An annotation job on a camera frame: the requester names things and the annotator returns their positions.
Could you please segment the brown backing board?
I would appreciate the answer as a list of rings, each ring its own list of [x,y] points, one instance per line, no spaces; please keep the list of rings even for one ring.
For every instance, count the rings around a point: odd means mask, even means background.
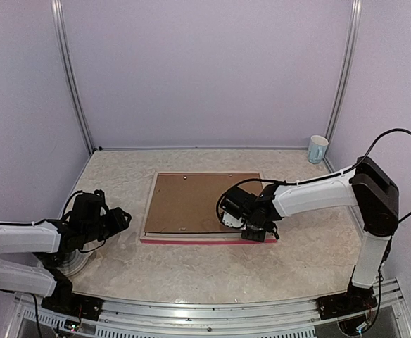
[[[157,173],[150,193],[144,231],[150,234],[230,234],[222,225],[216,203],[222,193],[257,172]]]

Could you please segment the pink wooden picture frame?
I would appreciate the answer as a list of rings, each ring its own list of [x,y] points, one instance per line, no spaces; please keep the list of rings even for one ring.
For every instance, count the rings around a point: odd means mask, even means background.
[[[263,188],[263,184],[259,183],[258,180],[259,179],[254,178],[252,179],[252,182],[243,184],[241,187],[250,193],[258,194]],[[150,195],[149,195],[148,203],[146,206],[146,212],[147,212],[147,208],[149,205],[149,199],[150,199]],[[182,244],[185,244],[185,245],[187,244],[229,245],[229,244],[250,244],[251,243],[251,241],[241,238],[241,232],[239,230],[236,230],[236,231],[237,231],[236,233],[230,233],[230,234],[181,234],[181,235],[174,235],[174,234],[160,235],[158,234],[156,235],[156,234],[146,233],[144,231],[144,226],[143,226],[141,235],[140,235],[140,240],[141,242],[146,243],[146,244],[180,244],[180,245]]]

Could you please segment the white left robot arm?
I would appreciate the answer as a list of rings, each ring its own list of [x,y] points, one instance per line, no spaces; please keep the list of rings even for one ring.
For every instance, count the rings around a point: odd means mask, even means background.
[[[131,219],[97,189],[73,193],[57,219],[0,221],[0,290],[50,297],[64,313],[74,312],[79,299],[70,277]]]

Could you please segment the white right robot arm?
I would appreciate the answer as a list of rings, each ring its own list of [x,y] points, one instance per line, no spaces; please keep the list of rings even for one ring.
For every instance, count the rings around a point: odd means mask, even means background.
[[[287,182],[258,179],[259,193],[243,188],[252,179],[237,182],[218,198],[215,212],[225,227],[242,233],[264,232],[278,237],[278,224],[309,213],[355,210],[362,219],[360,252],[349,285],[340,298],[342,309],[356,312],[367,302],[388,247],[399,226],[400,193],[397,184],[370,158],[353,167],[307,180]]]

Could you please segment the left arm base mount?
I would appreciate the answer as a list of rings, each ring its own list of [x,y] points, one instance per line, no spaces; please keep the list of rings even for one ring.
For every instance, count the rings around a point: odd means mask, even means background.
[[[80,320],[99,320],[103,299],[74,293],[72,282],[64,275],[55,275],[54,278],[56,281],[55,289],[50,296],[42,299],[42,308]]]

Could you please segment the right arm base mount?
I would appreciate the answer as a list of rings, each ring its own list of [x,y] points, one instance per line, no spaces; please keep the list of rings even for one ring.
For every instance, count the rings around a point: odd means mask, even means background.
[[[378,301],[373,287],[363,289],[350,283],[346,291],[321,296],[316,300],[316,304],[320,319],[328,320],[373,310],[378,306]]]

